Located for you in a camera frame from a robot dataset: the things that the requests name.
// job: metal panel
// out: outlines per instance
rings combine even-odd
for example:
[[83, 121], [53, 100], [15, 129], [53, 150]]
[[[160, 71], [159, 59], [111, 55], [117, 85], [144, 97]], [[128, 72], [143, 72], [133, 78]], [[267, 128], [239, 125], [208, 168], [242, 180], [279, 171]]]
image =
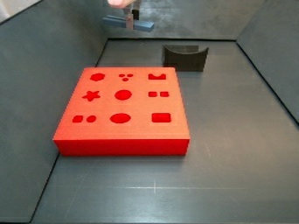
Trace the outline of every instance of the metal panel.
[[[264, 0], [143, 0], [140, 20], [151, 33], [105, 26], [109, 38], [236, 39]], [[123, 16], [105, 4], [104, 14]]]
[[298, 15], [296, 0], [267, 0], [238, 43], [299, 122]]
[[0, 26], [0, 221], [29, 221], [57, 150], [52, 135], [107, 38], [101, 1], [45, 0]]
[[236, 43], [113, 40], [99, 65], [160, 66], [164, 45], [209, 48], [179, 73], [187, 156], [60, 157], [33, 223], [298, 223], [298, 126]]

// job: red foam block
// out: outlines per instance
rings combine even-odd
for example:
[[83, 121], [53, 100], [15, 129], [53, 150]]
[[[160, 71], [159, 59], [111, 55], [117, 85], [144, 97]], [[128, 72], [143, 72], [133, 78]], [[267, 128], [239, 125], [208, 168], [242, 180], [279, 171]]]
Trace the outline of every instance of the red foam block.
[[189, 139], [173, 68], [84, 69], [53, 136], [63, 156], [184, 155]]

